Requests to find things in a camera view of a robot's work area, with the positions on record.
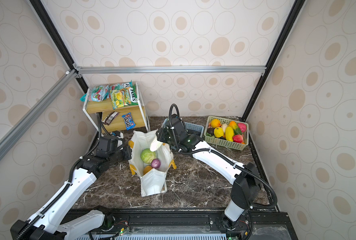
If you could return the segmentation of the white eggplant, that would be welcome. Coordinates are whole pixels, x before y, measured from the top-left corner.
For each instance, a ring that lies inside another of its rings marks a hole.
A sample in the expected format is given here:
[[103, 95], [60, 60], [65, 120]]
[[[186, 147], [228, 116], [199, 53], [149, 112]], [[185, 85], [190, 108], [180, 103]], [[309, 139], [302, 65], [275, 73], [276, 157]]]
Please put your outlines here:
[[150, 150], [152, 152], [156, 152], [161, 146], [163, 145], [163, 142], [160, 142], [157, 140], [157, 138], [154, 138], [153, 141], [150, 144]]

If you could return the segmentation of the purple cabbage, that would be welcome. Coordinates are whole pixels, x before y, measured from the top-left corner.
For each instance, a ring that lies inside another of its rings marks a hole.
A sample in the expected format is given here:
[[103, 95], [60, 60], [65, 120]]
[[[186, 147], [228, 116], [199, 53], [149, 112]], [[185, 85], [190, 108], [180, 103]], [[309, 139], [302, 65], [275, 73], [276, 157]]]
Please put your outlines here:
[[159, 159], [154, 159], [152, 160], [151, 162], [151, 166], [154, 168], [154, 169], [159, 169], [161, 167], [161, 161]]

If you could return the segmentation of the green cabbage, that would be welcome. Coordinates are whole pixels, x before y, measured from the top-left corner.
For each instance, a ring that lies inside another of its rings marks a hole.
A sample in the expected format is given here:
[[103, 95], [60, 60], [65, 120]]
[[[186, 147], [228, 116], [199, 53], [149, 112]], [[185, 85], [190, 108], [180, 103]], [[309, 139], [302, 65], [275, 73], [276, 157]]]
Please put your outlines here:
[[145, 149], [141, 152], [140, 158], [145, 164], [150, 165], [152, 161], [157, 158], [157, 154], [150, 149]]

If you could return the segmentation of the white grocery bag yellow handles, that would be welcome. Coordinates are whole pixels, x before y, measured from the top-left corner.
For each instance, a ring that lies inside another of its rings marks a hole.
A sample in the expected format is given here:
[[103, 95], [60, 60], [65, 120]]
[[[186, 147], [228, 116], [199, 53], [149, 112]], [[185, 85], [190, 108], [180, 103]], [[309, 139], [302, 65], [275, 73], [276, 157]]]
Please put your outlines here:
[[129, 140], [132, 153], [129, 167], [141, 182], [141, 196], [147, 197], [167, 191], [166, 176], [170, 167], [176, 169], [169, 144], [156, 142], [156, 131], [134, 131]]

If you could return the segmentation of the green plastic basket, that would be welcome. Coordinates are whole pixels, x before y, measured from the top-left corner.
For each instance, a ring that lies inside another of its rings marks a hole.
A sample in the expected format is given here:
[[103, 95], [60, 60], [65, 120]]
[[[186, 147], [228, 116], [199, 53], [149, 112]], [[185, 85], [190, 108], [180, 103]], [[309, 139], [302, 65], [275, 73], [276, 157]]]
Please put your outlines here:
[[212, 145], [243, 150], [249, 144], [247, 123], [209, 116], [205, 128], [205, 141]]

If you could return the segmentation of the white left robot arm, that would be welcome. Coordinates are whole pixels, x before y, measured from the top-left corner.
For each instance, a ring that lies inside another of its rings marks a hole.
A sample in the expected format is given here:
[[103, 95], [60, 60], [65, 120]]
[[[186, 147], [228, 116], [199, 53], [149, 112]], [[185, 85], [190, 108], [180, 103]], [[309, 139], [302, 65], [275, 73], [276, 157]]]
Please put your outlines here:
[[26, 221], [18, 220], [12, 225], [10, 232], [14, 240], [74, 240], [94, 229], [107, 231], [114, 227], [115, 218], [105, 207], [62, 223], [80, 196], [104, 172], [131, 159], [132, 149], [123, 138], [102, 136], [103, 129], [99, 124], [100, 135], [95, 146], [71, 167], [67, 181], [58, 192]]

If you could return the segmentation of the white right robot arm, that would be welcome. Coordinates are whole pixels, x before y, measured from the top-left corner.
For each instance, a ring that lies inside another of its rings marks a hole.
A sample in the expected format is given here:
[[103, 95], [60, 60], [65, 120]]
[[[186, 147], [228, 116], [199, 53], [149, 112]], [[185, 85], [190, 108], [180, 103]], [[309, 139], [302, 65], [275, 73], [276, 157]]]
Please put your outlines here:
[[[233, 185], [231, 200], [224, 211], [225, 225], [234, 225], [252, 207], [272, 209], [277, 205], [278, 198], [274, 189], [259, 176], [256, 166], [237, 162], [215, 150], [200, 136], [189, 134], [176, 104], [170, 106], [167, 123], [157, 130], [150, 150], [155, 152], [162, 144], [168, 144], [179, 154], [207, 164]], [[272, 197], [272, 202], [268, 205], [254, 202], [262, 188]]]

